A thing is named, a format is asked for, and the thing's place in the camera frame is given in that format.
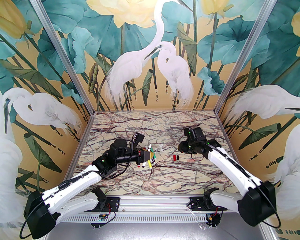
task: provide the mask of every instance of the yellow lotus flower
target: yellow lotus flower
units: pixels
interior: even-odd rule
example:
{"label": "yellow lotus flower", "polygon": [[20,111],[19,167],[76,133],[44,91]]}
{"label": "yellow lotus flower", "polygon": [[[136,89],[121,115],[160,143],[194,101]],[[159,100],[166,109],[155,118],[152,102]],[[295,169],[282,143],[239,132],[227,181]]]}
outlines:
{"label": "yellow lotus flower", "polygon": [[23,15],[11,0],[0,0],[0,28],[15,39],[28,32]]}
{"label": "yellow lotus flower", "polygon": [[[300,37],[300,12],[293,16],[291,25],[293,27],[294,34]],[[300,57],[300,47],[297,50],[296,56]]]}
{"label": "yellow lotus flower", "polygon": [[206,15],[218,13],[224,17],[224,12],[228,10],[226,9],[228,2],[229,0],[201,0],[201,8]]}
{"label": "yellow lotus flower", "polygon": [[87,0],[89,7],[100,15],[113,15],[115,25],[136,24],[143,28],[154,25],[157,0]]}

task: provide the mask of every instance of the wallpaper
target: wallpaper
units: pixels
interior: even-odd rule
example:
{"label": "wallpaper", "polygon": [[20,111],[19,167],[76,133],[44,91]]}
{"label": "wallpaper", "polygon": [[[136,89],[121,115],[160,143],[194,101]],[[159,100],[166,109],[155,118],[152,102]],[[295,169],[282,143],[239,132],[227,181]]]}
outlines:
{"label": "wallpaper", "polygon": [[[279,239],[300,239],[300,1],[277,1],[219,112],[239,162],[275,186]],[[272,224],[277,226],[276,217]]]}
{"label": "wallpaper", "polygon": [[49,55],[61,63],[30,2],[0,1],[1,239],[19,239],[31,191],[63,180],[90,117]]}
{"label": "wallpaper", "polygon": [[264,0],[42,2],[94,108],[126,111],[213,109]]}

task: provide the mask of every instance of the floor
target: floor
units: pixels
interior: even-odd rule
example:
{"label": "floor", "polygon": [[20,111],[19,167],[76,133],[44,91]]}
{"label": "floor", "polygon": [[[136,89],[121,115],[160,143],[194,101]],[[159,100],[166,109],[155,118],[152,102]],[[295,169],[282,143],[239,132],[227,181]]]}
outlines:
{"label": "floor", "polygon": [[224,213],[217,229],[201,230],[196,223],[109,223],[93,230],[90,224],[60,223],[47,240],[263,240],[258,226],[247,225],[236,213]]}
{"label": "floor", "polygon": [[[101,156],[114,139],[130,140],[139,132],[145,135],[141,147],[152,144],[156,165],[151,170],[148,166],[138,168],[132,162],[122,176],[97,184],[105,194],[202,194],[207,187],[237,192],[232,182],[210,161],[201,155],[194,155],[193,160],[178,151],[178,144],[186,140],[183,129],[196,126],[202,128],[208,139],[216,139],[230,152],[213,111],[98,112],[74,174]],[[179,155],[179,161],[173,161],[173,155]]]}

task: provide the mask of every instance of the egret beak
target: egret beak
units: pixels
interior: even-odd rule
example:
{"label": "egret beak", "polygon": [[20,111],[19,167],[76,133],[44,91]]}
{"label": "egret beak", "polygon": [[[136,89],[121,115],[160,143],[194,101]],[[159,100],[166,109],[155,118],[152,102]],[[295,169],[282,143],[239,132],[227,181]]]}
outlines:
{"label": "egret beak", "polygon": [[299,112],[300,112],[300,108],[286,107],[285,109],[288,109],[288,110],[295,110],[295,111],[299,111]]}
{"label": "egret beak", "polygon": [[161,47],[162,47],[162,46],[157,46],[157,47],[155,47],[155,48],[152,50],[152,52],[149,53],[149,54],[144,58],[144,60],[145,60],[146,58],[148,58],[149,56],[151,56],[153,53],[155,53],[156,50],[159,49],[159,48],[161,48]]}
{"label": "egret beak", "polygon": [[4,104],[4,129],[5,129],[5,134],[7,134],[7,123],[8,123],[8,117],[9,117],[9,112],[8,112],[8,104],[10,100],[5,102]]}
{"label": "egret beak", "polygon": [[183,0],[178,0],[178,2],[179,2],[182,6],[185,6],[188,10],[190,10],[190,11],[193,12],[193,10],[190,9],[190,7],[189,7],[188,5],[186,5],[186,4],[183,2]]}

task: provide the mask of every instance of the marble tabletop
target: marble tabletop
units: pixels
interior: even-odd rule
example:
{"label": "marble tabletop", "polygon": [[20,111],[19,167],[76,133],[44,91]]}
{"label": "marble tabletop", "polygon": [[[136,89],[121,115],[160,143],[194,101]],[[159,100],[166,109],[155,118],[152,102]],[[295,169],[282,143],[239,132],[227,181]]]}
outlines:
{"label": "marble tabletop", "polygon": [[[216,139],[230,152],[213,111],[97,112],[74,174],[101,156],[114,139],[124,138],[129,143],[132,135],[139,132],[145,135],[139,146],[151,143],[156,164],[149,169],[148,164],[142,168],[131,162],[121,176],[96,184],[105,194],[202,194],[205,188],[212,187],[237,192],[221,170],[202,155],[193,155],[192,159],[178,151],[178,144],[186,140],[183,129],[196,126],[208,135],[207,139]],[[173,155],[179,155],[179,160],[174,161]],[[117,172],[123,169],[118,166]]]}

